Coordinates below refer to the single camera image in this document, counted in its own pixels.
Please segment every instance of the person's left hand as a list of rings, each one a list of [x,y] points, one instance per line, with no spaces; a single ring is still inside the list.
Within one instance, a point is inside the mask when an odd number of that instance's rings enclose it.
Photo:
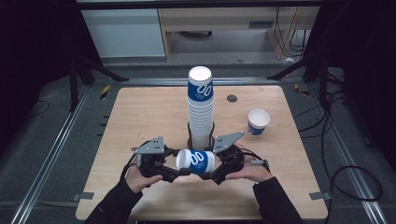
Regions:
[[[162,179],[162,175],[155,175],[149,178],[142,176],[137,165],[129,167],[128,174],[125,177],[126,183],[134,193],[138,193],[148,185],[155,184]]]

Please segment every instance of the black horizontal bar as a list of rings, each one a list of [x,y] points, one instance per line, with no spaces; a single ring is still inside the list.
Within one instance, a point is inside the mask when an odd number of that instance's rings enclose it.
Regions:
[[[346,0],[185,0],[185,1],[141,1],[141,2],[98,2],[57,4],[56,7],[78,7],[80,10],[143,9],[143,8],[196,8],[196,7],[320,7],[343,3]]]

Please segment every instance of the blue cup label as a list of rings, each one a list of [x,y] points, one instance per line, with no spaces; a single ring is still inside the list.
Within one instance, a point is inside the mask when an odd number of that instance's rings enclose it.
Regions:
[[[264,131],[264,129],[265,129],[265,128],[257,129],[257,128],[251,126],[250,123],[247,124],[247,130],[248,130],[251,134],[253,134],[253,135],[260,135],[260,134],[262,134],[262,132]]]
[[[188,95],[190,99],[196,102],[204,102],[209,100],[213,96],[212,81],[203,86],[195,86],[189,82]]]
[[[207,154],[204,151],[190,149],[191,164],[190,168],[195,175],[203,174],[208,164]]]

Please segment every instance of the stack of cups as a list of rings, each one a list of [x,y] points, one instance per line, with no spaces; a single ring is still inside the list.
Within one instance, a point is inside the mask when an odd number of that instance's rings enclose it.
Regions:
[[[210,146],[212,138],[215,103],[212,73],[207,67],[197,66],[190,70],[187,103],[191,145],[194,149],[204,149]]]

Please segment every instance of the person's right hand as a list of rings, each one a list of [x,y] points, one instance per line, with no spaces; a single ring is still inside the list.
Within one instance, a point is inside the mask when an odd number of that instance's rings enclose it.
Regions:
[[[235,145],[241,148],[241,150],[243,150],[244,148],[241,144],[235,143]],[[225,176],[226,180],[245,178],[254,182],[261,183],[262,181],[268,180],[273,177],[264,166],[250,163],[251,161],[256,160],[256,158],[245,155],[244,159],[245,164],[242,170],[235,173],[227,174]]]

